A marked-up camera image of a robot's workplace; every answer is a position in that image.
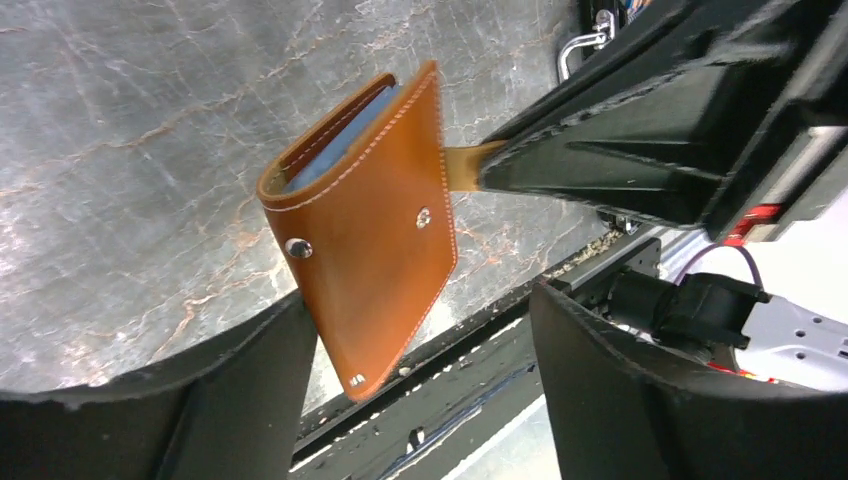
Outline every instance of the wallet flap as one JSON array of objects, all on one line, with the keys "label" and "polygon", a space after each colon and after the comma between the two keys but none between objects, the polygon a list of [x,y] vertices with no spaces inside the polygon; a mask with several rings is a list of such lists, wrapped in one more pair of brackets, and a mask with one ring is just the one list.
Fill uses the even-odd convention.
[{"label": "wallet flap", "polygon": [[376,393],[456,265],[438,74],[426,63],[341,160],[308,186],[286,182],[394,78],[360,90],[259,180],[271,229],[345,393]]}]

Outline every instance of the gray marble surface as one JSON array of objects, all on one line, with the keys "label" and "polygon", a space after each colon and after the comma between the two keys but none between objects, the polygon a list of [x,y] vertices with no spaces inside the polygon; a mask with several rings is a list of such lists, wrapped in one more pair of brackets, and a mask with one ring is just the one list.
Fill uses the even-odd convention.
[{"label": "gray marble surface", "polygon": [[[448,144],[555,82],[562,0],[2,0],[0,388],[111,377],[295,288],[254,183],[382,71],[441,61]],[[600,236],[587,210],[454,197],[461,261],[414,345]],[[319,348],[307,409],[340,392]]]}]

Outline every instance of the metal clip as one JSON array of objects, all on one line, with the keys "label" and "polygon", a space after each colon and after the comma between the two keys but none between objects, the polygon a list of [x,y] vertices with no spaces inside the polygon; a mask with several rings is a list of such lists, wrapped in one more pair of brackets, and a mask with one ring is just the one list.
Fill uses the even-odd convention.
[{"label": "metal clip", "polygon": [[572,38],[562,47],[557,59],[560,83],[568,80],[571,77],[571,72],[568,71],[568,56],[578,48],[595,47],[595,50],[600,50],[607,43],[615,39],[616,25],[615,15],[609,10],[601,10],[595,16],[595,26],[592,27],[596,33],[589,33]]}]

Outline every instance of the brown leather wallet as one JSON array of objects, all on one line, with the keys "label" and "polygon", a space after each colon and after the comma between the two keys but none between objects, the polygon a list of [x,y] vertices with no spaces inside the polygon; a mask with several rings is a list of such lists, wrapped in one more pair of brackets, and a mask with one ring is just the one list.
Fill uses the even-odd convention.
[{"label": "brown leather wallet", "polygon": [[383,74],[283,152],[257,186],[345,393],[375,394],[456,266],[449,190],[474,190],[500,146],[442,147],[435,62],[315,182],[283,187],[395,78]]}]

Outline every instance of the silver rivet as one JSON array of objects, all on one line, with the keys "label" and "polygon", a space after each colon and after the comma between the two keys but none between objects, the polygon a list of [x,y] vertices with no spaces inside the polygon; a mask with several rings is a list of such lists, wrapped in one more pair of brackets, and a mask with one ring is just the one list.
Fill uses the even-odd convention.
[{"label": "silver rivet", "polygon": [[415,219],[415,226],[418,228],[424,228],[430,224],[430,220],[432,217],[430,216],[430,209],[424,207],[418,212],[418,218]]},{"label": "silver rivet", "polygon": [[362,385],[363,383],[365,383],[365,375],[361,373],[357,373],[355,377],[350,379],[351,387],[356,387],[358,385]]},{"label": "silver rivet", "polygon": [[312,245],[302,238],[286,240],[286,253],[294,258],[309,258],[312,256]]}]

